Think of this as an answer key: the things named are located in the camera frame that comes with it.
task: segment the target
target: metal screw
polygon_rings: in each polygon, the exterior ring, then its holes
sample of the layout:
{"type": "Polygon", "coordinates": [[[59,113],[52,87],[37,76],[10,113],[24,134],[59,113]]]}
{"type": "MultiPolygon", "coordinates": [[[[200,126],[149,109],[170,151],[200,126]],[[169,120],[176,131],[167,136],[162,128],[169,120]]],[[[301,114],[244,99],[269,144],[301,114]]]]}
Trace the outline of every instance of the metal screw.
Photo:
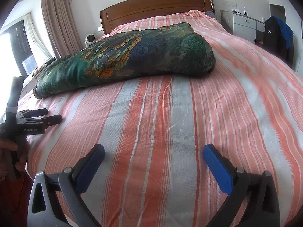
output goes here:
{"type": "Polygon", "coordinates": [[[44,173],[43,171],[38,171],[36,175],[37,175],[37,177],[40,177],[43,175],[43,173],[44,173]]]}
{"type": "Polygon", "coordinates": [[[269,171],[265,171],[265,176],[270,177],[272,174],[269,171]]]}
{"type": "Polygon", "coordinates": [[[64,173],[70,173],[72,171],[71,167],[67,167],[64,169],[64,173]]]}
{"type": "Polygon", "coordinates": [[[244,172],[244,169],[243,169],[243,167],[237,167],[237,172],[239,172],[239,173],[243,173],[244,172]]]}

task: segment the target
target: wooden headboard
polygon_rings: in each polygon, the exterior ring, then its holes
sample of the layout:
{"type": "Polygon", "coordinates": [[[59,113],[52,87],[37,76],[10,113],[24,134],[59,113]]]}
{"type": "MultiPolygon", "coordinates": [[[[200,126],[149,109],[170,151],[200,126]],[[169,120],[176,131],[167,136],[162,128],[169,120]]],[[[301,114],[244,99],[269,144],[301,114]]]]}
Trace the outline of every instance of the wooden headboard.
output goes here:
{"type": "Polygon", "coordinates": [[[213,0],[127,0],[100,11],[101,24],[105,34],[119,25],[191,9],[215,12],[213,0]]]}

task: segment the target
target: black cable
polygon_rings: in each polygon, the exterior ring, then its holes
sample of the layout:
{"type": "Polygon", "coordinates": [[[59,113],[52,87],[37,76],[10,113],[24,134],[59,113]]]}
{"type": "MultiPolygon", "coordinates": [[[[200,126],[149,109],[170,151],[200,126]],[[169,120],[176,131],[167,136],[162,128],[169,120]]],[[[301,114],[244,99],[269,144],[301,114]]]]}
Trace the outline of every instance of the black cable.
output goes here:
{"type": "Polygon", "coordinates": [[[9,213],[10,215],[14,214],[15,212],[17,212],[17,211],[19,210],[23,186],[24,186],[24,173],[23,173],[23,180],[22,180],[22,185],[21,185],[21,190],[20,190],[20,194],[19,194],[19,200],[18,200],[17,208],[16,208],[14,211],[10,212],[10,213],[9,213]]]}

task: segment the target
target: pink striped bedspread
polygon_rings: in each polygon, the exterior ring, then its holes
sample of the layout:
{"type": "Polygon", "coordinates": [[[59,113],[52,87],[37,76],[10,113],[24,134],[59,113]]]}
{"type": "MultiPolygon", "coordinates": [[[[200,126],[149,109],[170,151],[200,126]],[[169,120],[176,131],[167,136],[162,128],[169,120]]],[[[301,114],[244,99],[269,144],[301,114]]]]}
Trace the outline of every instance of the pink striped bedspread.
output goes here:
{"type": "Polygon", "coordinates": [[[105,160],[82,198],[102,226],[205,226],[227,196],[202,158],[213,143],[234,166],[272,172],[284,226],[303,204],[302,79],[196,10],[132,22],[110,35],[180,22],[212,46],[211,74],[143,77],[41,100],[29,93],[20,109],[47,108],[64,119],[28,137],[28,173],[60,172],[100,143],[105,160]]]}

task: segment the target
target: dark green blanket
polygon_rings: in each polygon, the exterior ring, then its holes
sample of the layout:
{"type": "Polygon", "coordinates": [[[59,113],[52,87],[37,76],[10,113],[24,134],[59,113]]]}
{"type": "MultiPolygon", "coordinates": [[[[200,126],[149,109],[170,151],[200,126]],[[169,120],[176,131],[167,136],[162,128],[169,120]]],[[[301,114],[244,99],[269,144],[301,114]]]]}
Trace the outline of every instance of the dark green blanket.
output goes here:
{"type": "Polygon", "coordinates": [[[146,75],[203,77],[215,67],[211,46],[188,23],[117,33],[46,69],[36,98],[146,75]]]}

